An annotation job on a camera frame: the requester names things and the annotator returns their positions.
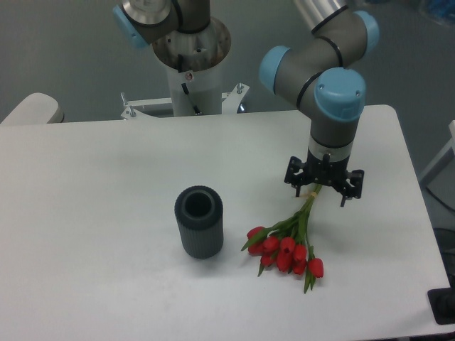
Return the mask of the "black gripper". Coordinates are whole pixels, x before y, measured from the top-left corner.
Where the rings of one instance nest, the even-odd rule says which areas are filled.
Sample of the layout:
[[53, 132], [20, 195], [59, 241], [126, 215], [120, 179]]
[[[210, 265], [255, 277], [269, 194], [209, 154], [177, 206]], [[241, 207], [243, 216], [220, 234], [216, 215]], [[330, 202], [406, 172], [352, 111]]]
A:
[[301, 194], [301, 187], [311, 183], [331, 186], [342, 195], [341, 207], [353, 198], [360, 199], [363, 190], [364, 170], [347, 171], [349, 156], [341, 161], [318, 158], [310, 150], [306, 162], [292, 156], [289, 159], [284, 182], [295, 189], [295, 197]]

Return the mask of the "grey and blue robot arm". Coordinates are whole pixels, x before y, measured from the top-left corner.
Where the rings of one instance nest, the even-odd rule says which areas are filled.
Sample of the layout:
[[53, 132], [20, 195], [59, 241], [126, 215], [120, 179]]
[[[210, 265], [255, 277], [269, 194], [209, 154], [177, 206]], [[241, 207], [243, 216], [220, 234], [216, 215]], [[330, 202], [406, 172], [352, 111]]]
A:
[[[301, 51], [274, 47], [259, 66], [263, 86], [311, 121], [307, 158], [291, 158], [284, 180], [296, 190], [315, 183], [343, 200], [358, 199], [364, 172], [347, 166], [366, 85], [350, 66], [377, 45], [380, 29], [370, 14], [344, 1], [297, 1], [296, 7], [313, 41]], [[219, 67], [231, 37], [209, 1], [123, 1], [113, 15], [132, 45], [152, 47], [167, 68], [176, 116], [221, 113]]]

